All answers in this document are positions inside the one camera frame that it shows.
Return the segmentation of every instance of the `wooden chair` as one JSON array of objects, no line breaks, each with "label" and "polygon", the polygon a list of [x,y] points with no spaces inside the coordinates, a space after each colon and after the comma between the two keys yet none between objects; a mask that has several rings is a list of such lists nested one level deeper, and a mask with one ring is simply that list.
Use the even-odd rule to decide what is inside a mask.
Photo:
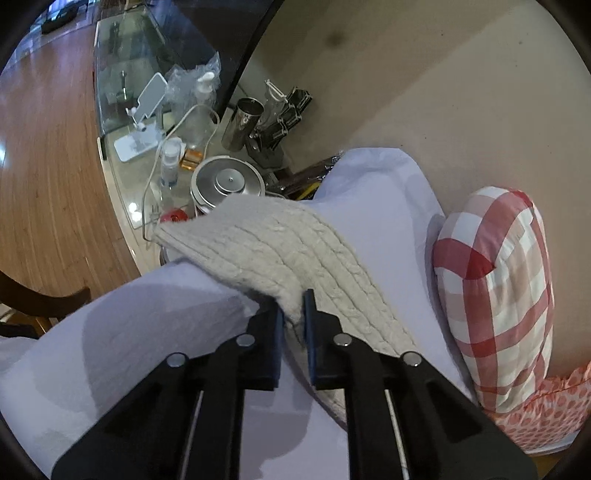
[{"label": "wooden chair", "polygon": [[39,338],[56,322],[89,302],[88,287],[67,297],[50,297],[21,285],[0,271],[0,303],[12,309],[9,319],[0,323],[0,336]]}]

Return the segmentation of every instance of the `clear plastic bag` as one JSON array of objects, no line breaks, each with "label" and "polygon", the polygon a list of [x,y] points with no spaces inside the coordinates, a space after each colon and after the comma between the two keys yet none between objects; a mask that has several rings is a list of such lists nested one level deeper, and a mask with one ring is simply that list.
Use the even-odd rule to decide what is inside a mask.
[{"label": "clear plastic bag", "polygon": [[[213,107],[216,102],[216,90],[220,86],[221,71],[222,63],[218,52],[206,65],[197,65],[193,70],[184,70],[175,65],[168,71],[166,74],[168,87],[165,98],[170,105],[175,123],[178,123],[195,104],[202,103]],[[204,93],[200,88],[200,83],[208,72],[213,73],[213,78],[206,80],[211,90]]]}]

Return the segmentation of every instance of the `cable knit pattern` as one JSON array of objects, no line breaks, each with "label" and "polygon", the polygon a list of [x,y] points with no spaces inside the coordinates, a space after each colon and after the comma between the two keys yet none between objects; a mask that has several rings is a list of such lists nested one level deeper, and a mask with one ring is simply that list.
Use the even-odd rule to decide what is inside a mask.
[{"label": "cable knit pattern", "polygon": [[[319,310],[338,316],[345,332],[375,350],[388,355],[417,350],[352,248],[301,203],[233,195],[205,217],[161,224],[155,235],[219,281],[274,297],[291,321],[287,343],[306,374],[301,330],[308,288],[314,289]],[[342,393],[319,394],[344,420]]]}]

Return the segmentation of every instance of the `dark spot on wall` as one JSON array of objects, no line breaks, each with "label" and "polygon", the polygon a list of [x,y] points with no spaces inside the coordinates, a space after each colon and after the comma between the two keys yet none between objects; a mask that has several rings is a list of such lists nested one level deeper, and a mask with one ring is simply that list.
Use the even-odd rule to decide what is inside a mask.
[{"label": "dark spot on wall", "polygon": [[339,48],[343,43],[345,43],[347,37],[341,31],[334,31],[329,33],[326,37],[326,46],[328,48]]}]

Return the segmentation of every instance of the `orange polka dot cloth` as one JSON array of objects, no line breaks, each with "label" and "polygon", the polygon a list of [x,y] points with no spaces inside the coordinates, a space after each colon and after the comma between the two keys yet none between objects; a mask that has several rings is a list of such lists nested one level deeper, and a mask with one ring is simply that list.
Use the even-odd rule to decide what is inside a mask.
[{"label": "orange polka dot cloth", "polygon": [[559,442],[591,413],[591,362],[569,377],[545,379],[534,396],[511,413],[488,413],[523,450]]},{"label": "orange polka dot cloth", "polygon": [[519,446],[575,432],[591,399],[587,366],[545,380],[554,292],[544,224],[519,190],[486,187],[452,213],[433,248],[441,305],[476,395]]}]

